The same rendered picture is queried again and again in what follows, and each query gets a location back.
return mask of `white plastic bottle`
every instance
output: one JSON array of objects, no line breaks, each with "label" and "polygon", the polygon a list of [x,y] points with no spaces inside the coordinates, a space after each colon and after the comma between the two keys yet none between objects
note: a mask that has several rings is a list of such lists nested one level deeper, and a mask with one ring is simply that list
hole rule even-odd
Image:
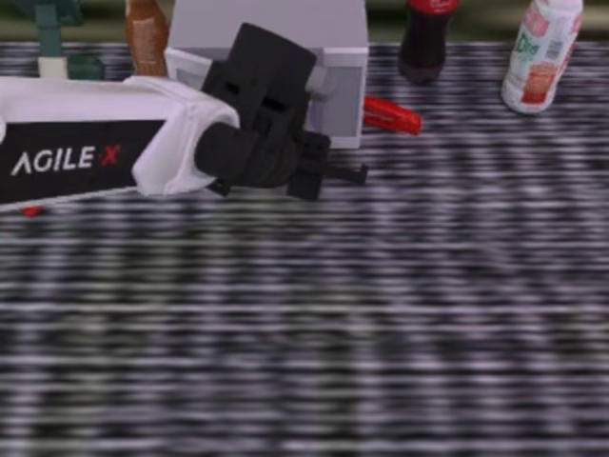
[{"label": "white plastic bottle", "polygon": [[554,101],[580,32],[583,0],[533,0],[501,88],[503,103],[537,114]]}]

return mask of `black and white striped surface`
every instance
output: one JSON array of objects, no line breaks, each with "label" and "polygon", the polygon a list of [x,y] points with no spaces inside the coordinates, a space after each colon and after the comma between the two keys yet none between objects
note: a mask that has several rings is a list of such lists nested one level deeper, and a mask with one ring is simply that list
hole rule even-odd
[{"label": "black and white striped surface", "polygon": [[3,214],[0,456],[609,455],[609,46],[580,44],[535,118],[500,102],[508,53],[454,45],[415,89],[375,47],[368,92],[422,134],[366,128],[335,157],[368,185],[315,204]]}]

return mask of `bottle label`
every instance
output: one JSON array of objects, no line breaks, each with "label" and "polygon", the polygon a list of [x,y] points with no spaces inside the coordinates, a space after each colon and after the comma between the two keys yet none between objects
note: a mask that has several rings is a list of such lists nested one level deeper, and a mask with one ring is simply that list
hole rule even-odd
[{"label": "bottle label", "polygon": [[455,10],[461,0],[407,0],[408,5],[425,14],[447,14]]},{"label": "bottle label", "polygon": [[564,73],[581,26],[581,11],[529,6],[512,51],[509,86],[526,105],[542,105]]}]

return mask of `sauce bottle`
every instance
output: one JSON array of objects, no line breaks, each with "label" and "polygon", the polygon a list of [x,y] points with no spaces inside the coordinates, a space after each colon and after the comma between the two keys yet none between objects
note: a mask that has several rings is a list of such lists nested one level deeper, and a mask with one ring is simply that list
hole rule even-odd
[{"label": "sauce bottle", "polygon": [[512,50],[501,98],[522,114],[550,107],[576,44],[583,0],[533,0]]},{"label": "sauce bottle", "polygon": [[125,33],[136,74],[167,76],[169,27],[156,0],[126,0]]},{"label": "sauce bottle", "polygon": [[414,84],[435,81],[446,58],[446,34],[460,0],[406,0],[408,26],[399,55],[402,76]]}]

